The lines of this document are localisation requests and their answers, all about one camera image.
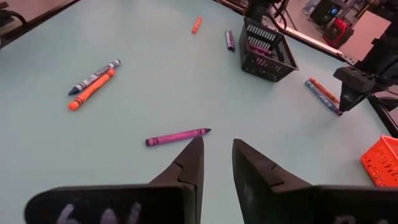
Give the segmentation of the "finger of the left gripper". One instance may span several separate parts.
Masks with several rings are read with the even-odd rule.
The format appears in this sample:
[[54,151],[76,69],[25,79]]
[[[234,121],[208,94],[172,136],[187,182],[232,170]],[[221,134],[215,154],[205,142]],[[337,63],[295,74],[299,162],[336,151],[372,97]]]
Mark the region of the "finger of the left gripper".
[[349,111],[367,97],[367,94],[361,93],[348,84],[342,83],[339,110],[341,112]]

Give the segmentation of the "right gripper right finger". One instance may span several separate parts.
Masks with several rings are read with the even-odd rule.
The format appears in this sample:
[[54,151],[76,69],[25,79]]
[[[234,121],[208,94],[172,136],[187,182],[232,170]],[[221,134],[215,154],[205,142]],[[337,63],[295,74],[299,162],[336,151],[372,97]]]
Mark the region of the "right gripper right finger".
[[397,223],[397,189],[312,185],[241,139],[232,162],[245,223]]

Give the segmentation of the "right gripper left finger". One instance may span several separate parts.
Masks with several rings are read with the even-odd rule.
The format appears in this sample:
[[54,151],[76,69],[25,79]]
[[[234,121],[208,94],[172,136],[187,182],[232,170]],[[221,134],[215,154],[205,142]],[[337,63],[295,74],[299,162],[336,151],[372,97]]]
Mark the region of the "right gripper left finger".
[[32,197],[26,223],[200,224],[204,143],[196,137],[147,184],[68,186]]

